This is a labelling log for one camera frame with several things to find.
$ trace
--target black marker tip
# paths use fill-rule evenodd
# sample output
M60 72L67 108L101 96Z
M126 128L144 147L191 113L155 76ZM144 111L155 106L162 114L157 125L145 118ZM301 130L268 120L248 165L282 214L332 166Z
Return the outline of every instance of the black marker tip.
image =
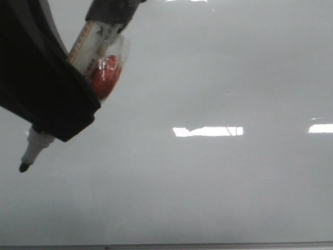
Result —
M21 165L20 165L20 172L21 172L21 173L26 172L26 171L28 170L29 167L30 167L30 165L25 164L25 163L21 163Z

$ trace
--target whiteboard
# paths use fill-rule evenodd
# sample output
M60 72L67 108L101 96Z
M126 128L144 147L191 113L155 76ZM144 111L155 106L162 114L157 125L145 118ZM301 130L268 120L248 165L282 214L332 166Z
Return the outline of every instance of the whiteboard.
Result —
M91 1L49 3L70 50ZM0 245L333 240L332 22L330 0L141 4L94 123L26 173L30 124L0 110Z

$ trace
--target metal frame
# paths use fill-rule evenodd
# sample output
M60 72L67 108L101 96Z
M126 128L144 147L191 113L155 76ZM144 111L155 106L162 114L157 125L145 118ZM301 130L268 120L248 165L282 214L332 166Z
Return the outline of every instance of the metal frame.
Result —
M69 245L69 246L0 246L1 250L228 250L228 249L304 249L333 250L333 241L280 243L208 243L208 244L139 244L139 245Z

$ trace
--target marker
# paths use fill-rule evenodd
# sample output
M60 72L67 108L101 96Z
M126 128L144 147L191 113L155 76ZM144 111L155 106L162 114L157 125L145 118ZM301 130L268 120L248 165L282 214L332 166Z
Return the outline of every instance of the marker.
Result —
M106 58L105 66L100 69L98 64L101 58L105 57L109 46L117 37L121 36L118 31L122 27L122 24L110 25L100 21L87 21L67 59L84 76L86 81L92 84L93 91L100 101L112 91L119 78L121 67L117 67L118 60L115 56ZM104 73L107 74L108 78L99 79L98 76ZM45 131L39 131L33 125L27 139L28 147L21 158L20 172L26 172L35 162L39 153L49 147L55 137Z

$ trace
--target red sticker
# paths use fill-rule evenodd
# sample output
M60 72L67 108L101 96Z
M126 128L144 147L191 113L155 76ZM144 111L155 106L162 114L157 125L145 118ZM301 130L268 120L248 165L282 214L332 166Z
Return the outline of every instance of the red sticker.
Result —
M121 73L121 65L117 65L117 57L111 55L97 68L91 79L91 88L98 99L103 100L109 96L116 85Z

